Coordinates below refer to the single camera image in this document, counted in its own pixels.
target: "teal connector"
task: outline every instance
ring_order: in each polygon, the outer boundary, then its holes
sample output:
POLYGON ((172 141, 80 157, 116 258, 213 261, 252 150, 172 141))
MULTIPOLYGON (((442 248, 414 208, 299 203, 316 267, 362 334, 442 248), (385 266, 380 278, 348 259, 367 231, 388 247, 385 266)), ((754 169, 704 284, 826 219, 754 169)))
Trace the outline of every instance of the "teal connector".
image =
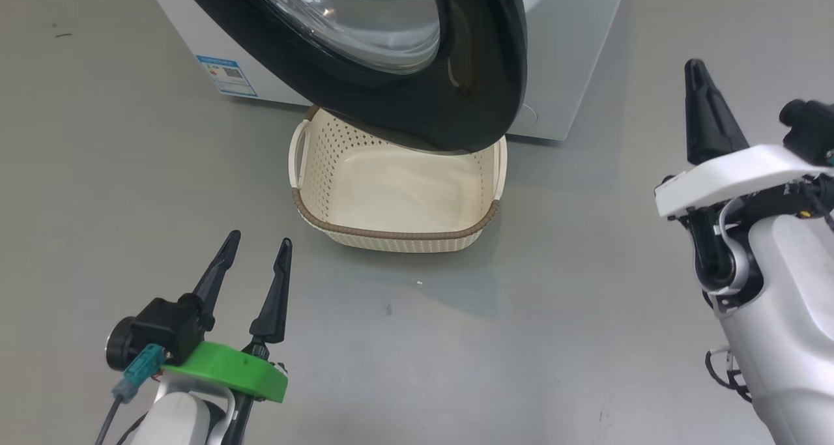
POLYGON ((145 380, 157 373, 165 363, 165 349, 159 344, 148 344, 123 371, 123 379, 113 387, 113 396, 130 403, 145 380))

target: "blue and white sticker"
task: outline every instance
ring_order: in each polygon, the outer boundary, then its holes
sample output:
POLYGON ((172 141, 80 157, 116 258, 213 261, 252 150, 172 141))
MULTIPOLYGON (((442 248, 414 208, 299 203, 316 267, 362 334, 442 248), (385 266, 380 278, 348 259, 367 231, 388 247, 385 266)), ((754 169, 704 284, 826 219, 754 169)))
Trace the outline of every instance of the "blue and white sticker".
POLYGON ((207 58, 205 56, 197 56, 197 60, 203 65, 209 79, 214 82, 214 86, 221 93, 258 97, 238 63, 229 59, 207 58))

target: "qr code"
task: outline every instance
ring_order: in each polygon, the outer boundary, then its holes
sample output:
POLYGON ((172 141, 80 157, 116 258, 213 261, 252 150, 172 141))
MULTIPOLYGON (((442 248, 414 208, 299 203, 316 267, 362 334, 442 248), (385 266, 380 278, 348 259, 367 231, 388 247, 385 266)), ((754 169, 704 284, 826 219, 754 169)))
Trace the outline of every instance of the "qr code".
POLYGON ((223 67, 223 71, 226 71, 226 75, 229 75, 229 77, 235 77, 235 79, 242 79, 244 77, 237 68, 223 67))

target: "washing machine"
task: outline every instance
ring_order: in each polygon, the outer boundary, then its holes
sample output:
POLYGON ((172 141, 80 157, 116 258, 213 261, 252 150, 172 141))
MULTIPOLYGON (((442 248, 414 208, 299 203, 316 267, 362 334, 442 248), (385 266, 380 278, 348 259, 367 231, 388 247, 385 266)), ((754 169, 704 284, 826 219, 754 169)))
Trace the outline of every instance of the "washing machine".
POLYGON ((568 136, 620 0, 158 0, 222 94, 426 151, 568 136))

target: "basket bottom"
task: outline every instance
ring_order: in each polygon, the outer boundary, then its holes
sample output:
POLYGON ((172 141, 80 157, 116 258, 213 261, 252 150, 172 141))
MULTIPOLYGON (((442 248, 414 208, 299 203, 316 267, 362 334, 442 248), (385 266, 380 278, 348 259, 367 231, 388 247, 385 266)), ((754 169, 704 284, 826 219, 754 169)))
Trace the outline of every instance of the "basket bottom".
POLYGON ((352 149, 334 171, 330 223, 375 231, 462 231, 482 219, 482 172, 471 156, 393 145, 352 149))

